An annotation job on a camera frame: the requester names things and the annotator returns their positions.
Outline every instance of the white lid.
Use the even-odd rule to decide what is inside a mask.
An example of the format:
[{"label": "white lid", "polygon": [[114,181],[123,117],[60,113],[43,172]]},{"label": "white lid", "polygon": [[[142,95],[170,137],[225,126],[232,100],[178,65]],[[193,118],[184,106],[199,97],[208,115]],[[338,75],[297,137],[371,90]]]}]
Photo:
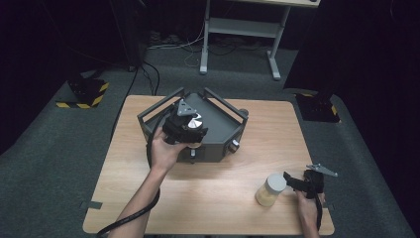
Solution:
[{"label": "white lid", "polygon": [[279,194],[286,188],[286,179],[279,173],[271,174],[266,179],[265,187],[269,192]]}]

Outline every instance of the metal frame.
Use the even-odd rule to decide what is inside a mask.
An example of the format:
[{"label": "metal frame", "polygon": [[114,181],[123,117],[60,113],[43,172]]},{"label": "metal frame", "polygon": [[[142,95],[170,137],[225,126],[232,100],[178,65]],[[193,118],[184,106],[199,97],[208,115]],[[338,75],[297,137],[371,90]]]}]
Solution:
[{"label": "metal frame", "polygon": [[272,50],[267,51],[269,65],[274,80],[280,80],[280,72],[275,61],[278,44],[286,25],[287,17],[290,12],[290,6],[285,6],[281,22],[264,23],[254,21],[242,21],[222,18],[210,18],[210,0],[207,0],[206,12],[204,17],[204,43],[201,52],[200,74],[207,73],[208,62],[208,36],[209,33],[232,34],[252,37],[274,38]]}]

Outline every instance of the hazard tape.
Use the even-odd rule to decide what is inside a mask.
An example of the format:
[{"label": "hazard tape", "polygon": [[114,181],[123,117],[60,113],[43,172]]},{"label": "hazard tape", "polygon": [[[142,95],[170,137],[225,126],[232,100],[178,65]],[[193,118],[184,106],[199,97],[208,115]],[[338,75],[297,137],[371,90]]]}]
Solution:
[{"label": "hazard tape", "polygon": [[90,109],[97,107],[102,101],[106,89],[108,89],[109,82],[104,83],[98,91],[98,94],[93,99],[92,103],[83,103],[83,102],[69,102],[69,101],[57,101],[55,105],[59,108],[80,108],[80,109]]}]

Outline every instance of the jar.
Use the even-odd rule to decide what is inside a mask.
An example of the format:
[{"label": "jar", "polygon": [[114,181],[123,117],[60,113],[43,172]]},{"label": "jar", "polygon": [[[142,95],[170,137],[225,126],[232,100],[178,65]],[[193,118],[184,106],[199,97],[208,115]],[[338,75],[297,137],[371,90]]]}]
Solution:
[{"label": "jar", "polygon": [[257,190],[256,199],[262,206],[272,206],[285,188],[286,179],[279,173],[271,174]]}]

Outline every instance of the yellow and black tape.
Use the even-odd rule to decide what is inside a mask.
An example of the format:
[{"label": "yellow and black tape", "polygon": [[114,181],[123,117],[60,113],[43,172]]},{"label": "yellow and black tape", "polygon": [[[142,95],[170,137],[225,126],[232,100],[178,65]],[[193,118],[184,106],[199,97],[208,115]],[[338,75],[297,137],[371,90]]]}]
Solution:
[{"label": "yellow and black tape", "polygon": [[98,91],[94,93],[95,95],[90,95],[91,99],[88,102],[74,102],[74,101],[57,101],[55,105],[59,108],[80,108],[80,109],[90,109],[97,107],[102,101],[106,89],[108,89],[109,82],[104,82]]}]

